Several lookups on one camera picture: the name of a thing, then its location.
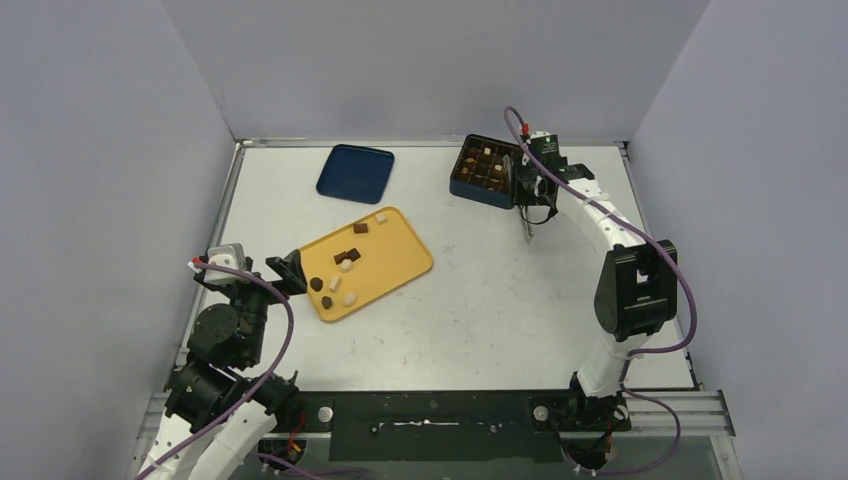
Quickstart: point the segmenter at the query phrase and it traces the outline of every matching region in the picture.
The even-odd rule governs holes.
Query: gray wall
[[[636,131],[708,0],[163,0],[237,138]]]
[[[157,0],[0,6],[0,477],[123,478],[232,137]]]
[[[713,0],[631,148],[749,480],[845,478],[848,3]]]

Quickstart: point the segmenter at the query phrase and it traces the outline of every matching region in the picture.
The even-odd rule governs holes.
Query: white table
[[[305,296],[293,298],[294,338],[277,373],[289,377],[299,370],[298,385],[307,391],[567,387],[600,328],[592,301],[602,253],[564,215],[537,227],[527,245],[515,210],[452,196],[448,176],[461,143],[363,145],[395,154],[379,205],[318,195],[315,182],[331,149],[326,144],[247,149],[221,243],[241,243],[254,270],[273,279],[266,257],[284,256],[392,205],[405,214],[435,264],[334,324],[319,320]],[[641,226],[617,147],[561,151],[572,163],[586,164],[615,205]],[[203,306],[224,301],[210,294]],[[685,308],[682,298],[680,305]],[[271,307],[262,362],[248,375],[267,368],[286,325],[283,308]],[[648,346],[679,338],[677,323],[668,322]],[[675,352],[636,361],[628,385],[690,388],[693,380],[683,352]]]

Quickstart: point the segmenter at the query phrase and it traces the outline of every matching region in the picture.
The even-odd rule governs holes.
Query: blue tray
[[[315,188],[326,197],[375,205],[383,198],[394,163],[392,152],[336,145]]]
[[[520,161],[522,155],[521,148],[513,143],[468,135],[451,171],[448,189],[457,197],[509,210],[514,202],[504,156]],[[495,165],[501,165],[501,170],[495,170]]]

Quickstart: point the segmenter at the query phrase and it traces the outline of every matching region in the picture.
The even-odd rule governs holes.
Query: orange tray
[[[375,218],[379,213],[386,216],[382,225],[377,225]],[[354,223],[367,224],[368,232],[353,233]],[[353,248],[362,257],[353,262],[351,271],[342,273],[333,257]],[[324,282],[321,291],[316,292],[311,286],[307,291],[318,316],[325,322],[340,320],[433,268],[433,256],[394,207],[377,210],[301,247],[300,258],[307,285],[314,277]],[[333,293],[330,281],[336,275],[341,283]],[[345,307],[344,297],[351,292],[356,293],[356,303]],[[321,305],[324,296],[333,300],[329,309]]]

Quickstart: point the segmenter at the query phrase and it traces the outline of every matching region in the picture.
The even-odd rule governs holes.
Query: robotic arm
[[[197,260],[260,277],[250,273],[253,261],[244,256],[239,244],[211,248]],[[284,296],[306,292],[298,250],[284,259],[268,258],[266,264],[280,276],[270,283]],[[153,447],[136,477],[139,480],[227,479],[266,433],[278,424],[291,426],[300,412],[294,385],[297,372],[290,380],[271,374],[223,426],[210,429],[161,465],[154,463],[257,387],[257,379],[243,378],[232,369],[244,370],[259,362],[268,306],[280,301],[260,285],[232,274],[195,272],[195,281],[221,292],[230,302],[212,305],[197,316],[188,340],[187,363],[168,381],[171,394]]]
[[[605,252],[595,293],[595,315],[601,328],[589,358],[576,372],[576,385],[572,381],[572,388],[581,389],[587,398],[615,395],[621,389],[620,376],[627,352],[644,345],[650,335],[676,315],[677,279],[653,247],[589,204],[595,201],[626,221],[588,168],[569,165],[567,157],[560,156],[556,135],[531,134],[525,127],[521,140],[548,170],[587,197],[587,200],[573,195],[558,197],[556,183],[539,171],[526,154],[520,161],[505,158],[513,202],[525,213],[521,219],[530,237],[532,224],[526,219],[526,208],[545,205],[550,208],[548,218],[557,212],[564,213],[596,251]],[[674,245],[668,240],[659,243],[677,261]]]

